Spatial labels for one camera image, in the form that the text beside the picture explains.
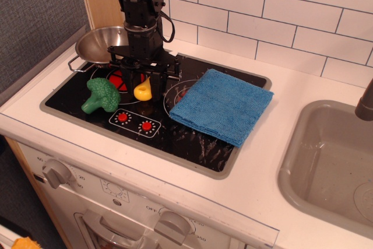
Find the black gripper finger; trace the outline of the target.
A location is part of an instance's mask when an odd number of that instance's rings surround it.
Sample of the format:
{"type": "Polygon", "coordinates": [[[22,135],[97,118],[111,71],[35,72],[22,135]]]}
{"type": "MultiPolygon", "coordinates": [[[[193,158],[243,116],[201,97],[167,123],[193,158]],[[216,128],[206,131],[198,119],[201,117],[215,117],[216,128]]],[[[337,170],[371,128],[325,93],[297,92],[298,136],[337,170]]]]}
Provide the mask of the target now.
{"type": "Polygon", "coordinates": [[[121,66],[122,81],[124,82],[128,94],[135,97],[134,90],[139,84],[145,81],[146,75],[134,67],[121,66]]]}
{"type": "Polygon", "coordinates": [[[152,100],[159,101],[166,88],[167,76],[163,73],[154,72],[150,75],[150,87],[152,100]]]}

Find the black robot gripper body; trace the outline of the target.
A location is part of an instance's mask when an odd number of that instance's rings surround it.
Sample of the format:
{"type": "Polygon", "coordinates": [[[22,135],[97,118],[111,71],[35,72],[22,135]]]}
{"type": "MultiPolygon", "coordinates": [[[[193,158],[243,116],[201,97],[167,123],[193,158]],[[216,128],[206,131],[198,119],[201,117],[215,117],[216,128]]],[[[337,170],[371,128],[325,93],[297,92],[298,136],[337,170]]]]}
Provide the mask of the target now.
{"type": "Polygon", "coordinates": [[[163,48],[161,26],[125,26],[128,44],[111,45],[107,51],[111,62],[130,71],[159,73],[164,79],[181,79],[180,62],[163,48]]]}

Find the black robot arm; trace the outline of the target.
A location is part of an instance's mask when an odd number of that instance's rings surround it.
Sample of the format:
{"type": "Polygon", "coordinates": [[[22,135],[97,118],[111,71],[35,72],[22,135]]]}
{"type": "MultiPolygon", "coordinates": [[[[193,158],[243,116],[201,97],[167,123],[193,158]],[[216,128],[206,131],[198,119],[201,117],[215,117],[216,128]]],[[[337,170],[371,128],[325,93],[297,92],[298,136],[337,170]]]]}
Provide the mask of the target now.
{"type": "Polygon", "coordinates": [[[124,28],[128,45],[110,46],[111,63],[119,66],[122,80],[129,94],[141,83],[141,77],[150,79],[152,100],[161,99],[167,79],[179,78],[179,67],[163,48],[162,20],[169,17],[162,12],[164,0],[118,0],[125,14],[124,28]]]}

